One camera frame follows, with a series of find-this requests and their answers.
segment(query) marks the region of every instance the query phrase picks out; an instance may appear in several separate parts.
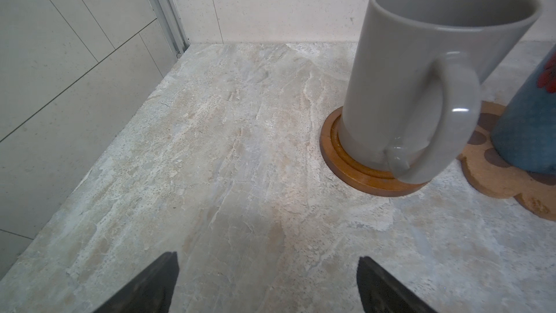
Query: blue vase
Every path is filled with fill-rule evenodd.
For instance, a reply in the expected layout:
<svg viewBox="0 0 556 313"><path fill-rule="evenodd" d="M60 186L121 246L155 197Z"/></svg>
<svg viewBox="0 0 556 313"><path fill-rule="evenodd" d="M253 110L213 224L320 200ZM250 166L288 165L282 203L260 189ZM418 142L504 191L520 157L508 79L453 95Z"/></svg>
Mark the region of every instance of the blue vase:
<svg viewBox="0 0 556 313"><path fill-rule="evenodd" d="M556 174L556 46L510 101L490 138L511 165Z"/></svg>

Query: mug rim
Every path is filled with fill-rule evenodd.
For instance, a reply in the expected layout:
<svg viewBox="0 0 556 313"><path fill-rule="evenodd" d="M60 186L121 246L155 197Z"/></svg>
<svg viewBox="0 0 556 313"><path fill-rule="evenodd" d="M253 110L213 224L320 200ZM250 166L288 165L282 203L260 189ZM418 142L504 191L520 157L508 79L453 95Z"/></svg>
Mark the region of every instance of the mug rim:
<svg viewBox="0 0 556 313"><path fill-rule="evenodd" d="M456 26L456 25L443 25L443 24L435 24L435 23L427 23L422 21L417 21L414 19L410 19L407 17L403 17L398 14L394 14L391 11L386 10L382 7L376 0L370 0L372 5L376 10L378 10L383 15L387 16L390 19L398 21L403 24L417 26L419 28L425 29L433 29L433 30L442 30L442 31L453 31L453 32L478 32L478 31L489 31L489 30L501 30L501 29L512 29L512 28L520 28L524 27L528 24L533 24L535 21L538 20L540 14L542 13L542 4L540 0L531 0L534 3L534 12L519 21L499 24L499 25L489 25L489 26Z"/></svg>

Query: wooden coaster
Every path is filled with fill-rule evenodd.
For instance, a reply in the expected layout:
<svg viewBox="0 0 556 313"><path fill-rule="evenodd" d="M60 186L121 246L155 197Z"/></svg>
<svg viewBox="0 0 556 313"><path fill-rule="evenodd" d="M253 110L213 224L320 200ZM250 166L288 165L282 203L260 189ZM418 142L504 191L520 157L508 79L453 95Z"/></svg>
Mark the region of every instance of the wooden coaster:
<svg viewBox="0 0 556 313"><path fill-rule="evenodd" d="M342 107L334 110L324 121L320 132L320 152L323 154L324 162L338 178L359 191L383 197L404 196L427 184L403 183L390 172L372 170L352 159L338 139L341 115Z"/></svg>
<svg viewBox="0 0 556 313"><path fill-rule="evenodd" d="M505 108L483 101L477 127L458 156L463 174L483 194L494 198L514 197L537 216L556 221L556 176L512 166L498 155L490 142L490 131Z"/></svg>

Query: marble countertop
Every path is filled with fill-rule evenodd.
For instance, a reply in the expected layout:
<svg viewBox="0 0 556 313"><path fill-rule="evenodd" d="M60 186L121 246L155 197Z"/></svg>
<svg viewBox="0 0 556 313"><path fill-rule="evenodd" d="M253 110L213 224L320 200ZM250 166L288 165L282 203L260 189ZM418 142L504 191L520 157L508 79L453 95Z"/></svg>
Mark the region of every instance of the marble countertop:
<svg viewBox="0 0 556 313"><path fill-rule="evenodd" d="M520 43L484 99L506 104L551 45ZM360 256L439 313L554 311L556 223L458 161L397 198L328 169L355 48L192 45L0 282L1 310L92 311L177 251L171 312L362 312Z"/></svg>

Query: flower-shaped cork coaster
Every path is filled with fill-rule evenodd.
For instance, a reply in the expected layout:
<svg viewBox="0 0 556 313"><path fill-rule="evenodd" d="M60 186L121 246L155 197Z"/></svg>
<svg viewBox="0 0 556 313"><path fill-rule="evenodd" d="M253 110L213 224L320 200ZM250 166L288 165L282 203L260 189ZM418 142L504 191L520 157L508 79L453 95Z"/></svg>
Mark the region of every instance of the flower-shaped cork coaster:
<svg viewBox="0 0 556 313"><path fill-rule="evenodd" d="M556 176L531 173L504 161L490 142L490 131L504 112L500 104L483 101L475 131L458 159L474 188L494 198L514 197L537 216L556 221Z"/></svg>

